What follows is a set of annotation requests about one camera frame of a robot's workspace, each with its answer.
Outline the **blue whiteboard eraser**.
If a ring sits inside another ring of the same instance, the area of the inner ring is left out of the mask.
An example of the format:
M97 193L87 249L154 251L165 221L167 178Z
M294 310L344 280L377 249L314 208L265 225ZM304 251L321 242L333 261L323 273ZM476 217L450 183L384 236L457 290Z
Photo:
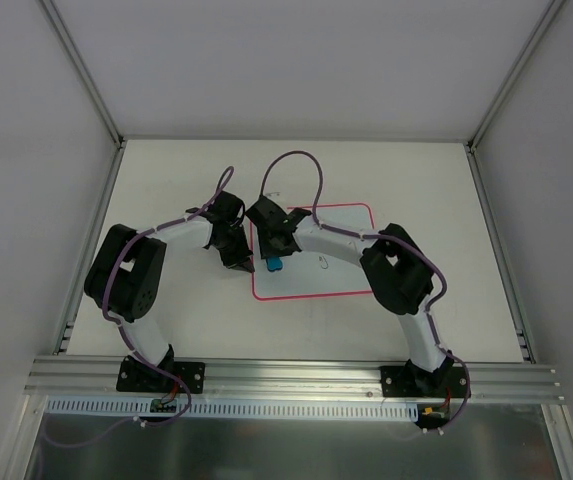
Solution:
M283 269L283 261L280 257L270 257L265 260L268 272L278 272Z

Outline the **pink-framed whiteboard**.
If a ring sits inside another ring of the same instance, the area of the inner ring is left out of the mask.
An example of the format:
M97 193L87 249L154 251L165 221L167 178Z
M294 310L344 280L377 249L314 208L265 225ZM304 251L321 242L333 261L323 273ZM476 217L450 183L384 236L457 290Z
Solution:
M317 209L323 220L346 229L372 229L374 218L365 203L322 204ZM257 231L249 227L255 272L251 292L259 301L294 300L369 294L368 281L357 266L319 253L295 253L281 260L271 271L270 262L260 256Z

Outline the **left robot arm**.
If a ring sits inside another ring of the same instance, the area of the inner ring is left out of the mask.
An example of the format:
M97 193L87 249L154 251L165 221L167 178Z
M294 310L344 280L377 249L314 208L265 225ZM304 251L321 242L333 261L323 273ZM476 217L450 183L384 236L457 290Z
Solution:
M128 357L141 364L139 378L149 389L162 391L174 379L174 351L150 314L168 252L214 248L225 268L252 273L244 214L244 202L221 191L177 220L141 232L115 224L106 234L84 293L117 326Z

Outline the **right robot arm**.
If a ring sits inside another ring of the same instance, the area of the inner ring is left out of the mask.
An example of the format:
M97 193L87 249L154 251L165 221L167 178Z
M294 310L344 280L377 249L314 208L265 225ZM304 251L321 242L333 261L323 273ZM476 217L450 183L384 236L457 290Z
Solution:
M383 396L470 395L468 371L455 365L458 360L440 341L431 315L431 306L445 294L431 295L433 278L445 278L401 226L357 231L322 221L314 208L287 212L263 195L246 217L257 230L264 258L313 252L361 268L374 298L397 316L409 348L403 366L379 368Z

